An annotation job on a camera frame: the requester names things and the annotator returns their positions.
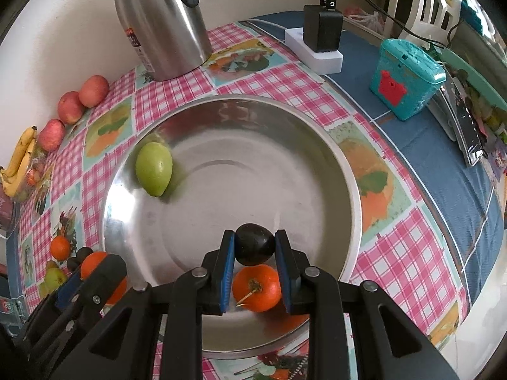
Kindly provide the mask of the green mango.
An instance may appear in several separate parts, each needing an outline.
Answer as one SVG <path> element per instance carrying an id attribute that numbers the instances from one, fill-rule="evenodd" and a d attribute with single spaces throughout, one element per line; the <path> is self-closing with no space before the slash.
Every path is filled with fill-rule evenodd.
<path id="1" fill-rule="evenodd" d="M 141 147 L 135 162 L 139 184 L 150 196 L 161 196 L 173 173 L 173 157 L 168 146 L 148 142 Z"/>
<path id="2" fill-rule="evenodd" d="M 46 270 L 43 281 L 39 285 L 40 298 L 44 299 L 51 293 L 54 293 L 61 287 L 68 278 L 65 272 L 59 268 L 49 268 Z"/>

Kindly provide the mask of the dark plum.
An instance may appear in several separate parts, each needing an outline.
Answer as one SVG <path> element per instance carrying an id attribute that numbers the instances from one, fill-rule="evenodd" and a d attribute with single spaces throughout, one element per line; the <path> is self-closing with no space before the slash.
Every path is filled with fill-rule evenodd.
<path id="1" fill-rule="evenodd" d="M 82 264 L 83 261 L 91 254 L 93 254 L 94 251 L 90 247 L 82 247 L 76 252 L 76 261 L 79 264 Z"/>
<path id="2" fill-rule="evenodd" d="M 246 223 L 234 232 L 234 257 L 243 266 L 265 263 L 274 254 L 273 234 L 261 225 Z"/>
<path id="3" fill-rule="evenodd" d="M 75 256 L 72 256 L 67 259 L 66 266 L 71 273 L 74 273 L 79 268 L 80 262 Z"/>

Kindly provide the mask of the orange tangerine with stem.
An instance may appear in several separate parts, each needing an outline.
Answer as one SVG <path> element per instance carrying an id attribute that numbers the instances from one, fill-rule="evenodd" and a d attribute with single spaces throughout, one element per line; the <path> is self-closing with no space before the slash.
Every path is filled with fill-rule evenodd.
<path id="1" fill-rule="evenodd" d="M 234 277 L 232 294 L 237 307 L 265 312 L 282 298 L 279 274 L 266 264 L 242 268 Z"/>

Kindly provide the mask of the brown kiwi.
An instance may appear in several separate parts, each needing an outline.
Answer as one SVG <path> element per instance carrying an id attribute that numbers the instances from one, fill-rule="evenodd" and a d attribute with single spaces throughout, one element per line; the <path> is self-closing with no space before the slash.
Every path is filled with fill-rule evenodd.
<path id="1" fill-rule="evenodd" d="M 48 271 L 50 269 L 58 269 L 58 268 L 59 268 L 59 266 L 55 261 L 50 260 L 46 263 L 46 271 Z"/>

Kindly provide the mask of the clear glass mug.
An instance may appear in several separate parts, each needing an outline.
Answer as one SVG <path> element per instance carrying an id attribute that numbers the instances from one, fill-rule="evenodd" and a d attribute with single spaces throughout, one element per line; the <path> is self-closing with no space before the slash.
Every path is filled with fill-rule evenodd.
<path id="1" fill-rule="evenodd" d="M 17 337 L 30 312 L 25 298 L 19 296 L 13 299 L 0 297 L 0 321 L 10 337 Z"/>

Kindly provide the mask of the clear plastic fruit box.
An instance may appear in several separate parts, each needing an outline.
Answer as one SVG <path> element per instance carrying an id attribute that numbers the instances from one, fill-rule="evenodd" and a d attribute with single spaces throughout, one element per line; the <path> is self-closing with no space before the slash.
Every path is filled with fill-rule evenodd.
<path id="1" fill-rule="evenodd" d="M 13 202 L 25 202 L 40 185 L 45 172 L 47 155 L 48 152 L 39 144 L 35 145 L 25 177 L 12 197 Z"/>

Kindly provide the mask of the yellow banana bunch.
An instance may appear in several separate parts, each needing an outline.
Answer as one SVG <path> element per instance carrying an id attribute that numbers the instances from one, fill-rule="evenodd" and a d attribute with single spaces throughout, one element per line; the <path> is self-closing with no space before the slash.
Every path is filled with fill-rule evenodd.
<path id="1" fill-rule="evenodd" d="M 11 156 L 10 163 L 6 168 L 1 168 L 1 185 L 3 192 L 8 197 L 13 197 L 31 162 L 37 137 L 37 127 L 28 127 L 20 136 L 15 150 Z"/>

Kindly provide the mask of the round steel tray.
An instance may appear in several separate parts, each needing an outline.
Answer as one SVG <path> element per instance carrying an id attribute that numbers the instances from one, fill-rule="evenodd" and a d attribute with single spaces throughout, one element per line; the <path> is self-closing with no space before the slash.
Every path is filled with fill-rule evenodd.
<path id="1" fill-rule="evenodd" d="M 173 173 L 150 196 L 135 172 L 146 143 L 169 147 Z M 285 230 L 292 248 L 340 281 L 362 237 L 351 166 L 333 138 L 291 105 L 246 94 L 190 102 L 145 129 L 106 192 L 100 242 L 123 258 L 133 287 L 173 282 L 255 223 Z"/>

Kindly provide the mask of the red apple left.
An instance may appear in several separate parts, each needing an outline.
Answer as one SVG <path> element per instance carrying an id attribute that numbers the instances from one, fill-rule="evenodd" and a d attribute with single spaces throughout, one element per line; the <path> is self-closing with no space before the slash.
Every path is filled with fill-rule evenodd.
<path id="1" fill-rule="evenodd" d="M 50 153 L 59 148 L 65 136 L 64 123 L 57 119 L 51 119 L 38 135 L 38 143 L 46 152 Z"/>

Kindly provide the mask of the red apple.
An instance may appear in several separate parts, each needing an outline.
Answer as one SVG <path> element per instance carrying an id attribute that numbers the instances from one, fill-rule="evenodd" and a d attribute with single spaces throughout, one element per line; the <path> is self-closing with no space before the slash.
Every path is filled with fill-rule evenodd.
<path id="1" fill-rule="evenodd" d="M 58 118 L 67 125 L 78 122 L 85 113 L 77 91 L 65 93 L 58 102 Z"/>
<path id="2" fill-rule="evenodd" d="M 51 119 L 38 135 L 38 143 L 46 152 L 50 153 L 59 148 L 65 136 L 64 123 L 57 119 Z"/>
<path id="3" fill-rule="evenodd" d="M 78 92 L 79 100 L 87 108 L 94 108 L 106 98 L 109 92 L 109 83 L 104 76 L 91 76 L 84 82 Z"/>

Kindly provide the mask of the red apple middle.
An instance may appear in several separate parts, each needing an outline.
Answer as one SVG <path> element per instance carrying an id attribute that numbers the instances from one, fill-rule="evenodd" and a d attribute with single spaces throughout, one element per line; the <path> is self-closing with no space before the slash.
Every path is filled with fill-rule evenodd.
<path id="1" fill-rule="evenodd" d="M 77 91 L 65 93 L 58 102 L 58 118 L 67 125 L 78 122 L 85 113 Z"/>

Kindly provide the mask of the red apple right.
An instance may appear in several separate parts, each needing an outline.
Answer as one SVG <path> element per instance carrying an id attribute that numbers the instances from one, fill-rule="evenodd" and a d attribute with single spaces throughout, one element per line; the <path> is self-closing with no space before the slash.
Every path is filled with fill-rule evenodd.
<path id="1" fill-rule="evenodd" d="M 87 108 L 94 108 L 106 98 L 109 92 L 109 83 L 104 76 L 91 76 L 84 82 L 78 92 L 79 100 Z"/>

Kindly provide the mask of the teal toy box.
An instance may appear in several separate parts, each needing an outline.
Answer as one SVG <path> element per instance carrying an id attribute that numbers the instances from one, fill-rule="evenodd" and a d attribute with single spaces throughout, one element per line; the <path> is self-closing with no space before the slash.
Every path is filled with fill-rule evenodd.
<path id="1" fill-rule="evenodd" d="M 419 113 L 445 83 L 441 64 L 411 41 L 384 40 L 369 89 L 401 121 Z"/>

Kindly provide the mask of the black power adapter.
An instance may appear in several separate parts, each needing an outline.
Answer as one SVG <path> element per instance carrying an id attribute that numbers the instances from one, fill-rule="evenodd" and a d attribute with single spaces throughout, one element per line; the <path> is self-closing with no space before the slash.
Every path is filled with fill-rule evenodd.
<path id="1" fill-rule="evenodd" d="M 338 51 L 343 27 L 340 11 L 307 4 L 303 7 L 303 17 L 303 41 L 312 51 Z"/>

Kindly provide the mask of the steel thermos jug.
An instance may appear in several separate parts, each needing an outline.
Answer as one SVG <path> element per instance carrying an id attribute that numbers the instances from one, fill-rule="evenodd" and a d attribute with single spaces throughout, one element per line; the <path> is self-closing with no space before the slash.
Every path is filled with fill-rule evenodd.
<path id="1" fill-rule="evenodd" d="M 167 81 L 212 54 L 199 0 L 114 0 L 119 22 L 145 70 Z"/>

